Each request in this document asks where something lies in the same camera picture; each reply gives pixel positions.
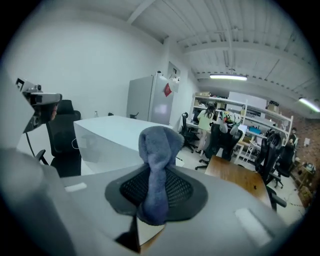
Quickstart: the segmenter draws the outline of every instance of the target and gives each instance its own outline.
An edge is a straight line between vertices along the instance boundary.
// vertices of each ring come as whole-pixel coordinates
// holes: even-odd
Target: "paper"
[[[76,184],[76,185],[71,185],[71,186],[66,186],[64,187],[65,191],[67,192],[75,192],[75,191],[78,191],[78,190],[83,190],[83,189],[86,189],[87,188],[87,184],[86,183],[79,183],[79,184]]]
[[[305,138],[304,139],[304,146],[307,146],[310,144],[310,139],[309,138]]]

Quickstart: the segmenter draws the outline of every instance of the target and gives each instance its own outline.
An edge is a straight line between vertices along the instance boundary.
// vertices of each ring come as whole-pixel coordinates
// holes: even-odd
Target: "ceiling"
[[[79,2],[103,9],[160,42],[174,38],[200,87],[204,79],[208,85],[210,74],[246,75],[247,83],[262,92],[319,104],[317,61],[296,25],[270,0]]]

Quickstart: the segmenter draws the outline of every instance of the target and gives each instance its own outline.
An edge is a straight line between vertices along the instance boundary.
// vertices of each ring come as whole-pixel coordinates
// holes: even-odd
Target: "woman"
[[[203,147],[206,142],[207,132],[211,129],[210,123],[212,123],[212,120],[214,118],[215,110],[216,107],[214,105],[209,105],[208,108],[206,110],[202,110],[197,117],[199,120],[199,132],[201,133],[199,146],[198,149],[195,151],[197,153],[200,153],[201,150],[203,150]]]

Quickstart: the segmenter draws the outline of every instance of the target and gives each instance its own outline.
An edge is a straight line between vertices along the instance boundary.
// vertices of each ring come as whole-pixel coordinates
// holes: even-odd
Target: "door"
[[[169,125],[172,103],[174,99],[173,81],[169,81],[162,75],[156,75],[150,102],[149,121],[162,125]],[[171,93],[165,95],[165,87],[169,84]]]

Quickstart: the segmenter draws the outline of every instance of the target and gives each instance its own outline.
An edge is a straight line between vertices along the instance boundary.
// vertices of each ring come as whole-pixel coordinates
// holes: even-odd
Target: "wooden desk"
[[[215,155],[211,158],[205,174],[233,182],[271,207],[266,185],[260,174]]]

